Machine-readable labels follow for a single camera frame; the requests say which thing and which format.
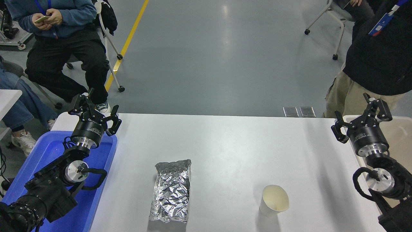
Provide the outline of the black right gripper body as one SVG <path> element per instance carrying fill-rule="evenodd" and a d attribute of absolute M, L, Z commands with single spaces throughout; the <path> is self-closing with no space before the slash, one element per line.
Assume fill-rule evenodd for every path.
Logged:
<path fill-rule="evenodd" d="M 350 128 L 349 138 L 354 152 L 386 152 L 389 149 L 389 144 L 377 125 Z"/>

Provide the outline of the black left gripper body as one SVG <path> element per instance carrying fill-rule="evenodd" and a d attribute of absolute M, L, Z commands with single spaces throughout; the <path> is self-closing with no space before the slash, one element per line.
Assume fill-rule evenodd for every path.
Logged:
<path fill-rule="evenodd" d="M 71 135 L 71 141 L 74 143 L 88 142 L 89 144 L 100 144 L 105 129 L 102 125 L 91 121 L 90 119 L 79 119 Z"/>

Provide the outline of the person's right hand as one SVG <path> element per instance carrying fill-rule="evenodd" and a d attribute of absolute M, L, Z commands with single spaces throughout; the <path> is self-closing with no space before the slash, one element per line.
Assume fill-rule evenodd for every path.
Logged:
<path fill-rule="evenodd" d="M 34 13 L 32 15 L 32 23 L 33 25 L 40 29 L 40 30 L 49 30 L 50 28 L 52 28 L 52 25 L 48 24 L 46 22 L 47 19 L 49 19 L 50 16 L 48 15 L 43 15 L 41 13 Z"/>

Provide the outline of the person's left hand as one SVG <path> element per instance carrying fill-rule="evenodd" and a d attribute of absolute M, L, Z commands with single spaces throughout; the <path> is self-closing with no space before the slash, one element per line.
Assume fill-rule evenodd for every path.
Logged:
<path fill-rule="evenodd" d="M 63 16 L 58 9 L 50 8 L 46 10 L 46 16 L 49 16 L 44 20 L 48 25 L 61 25 L 63 22 Z"/>

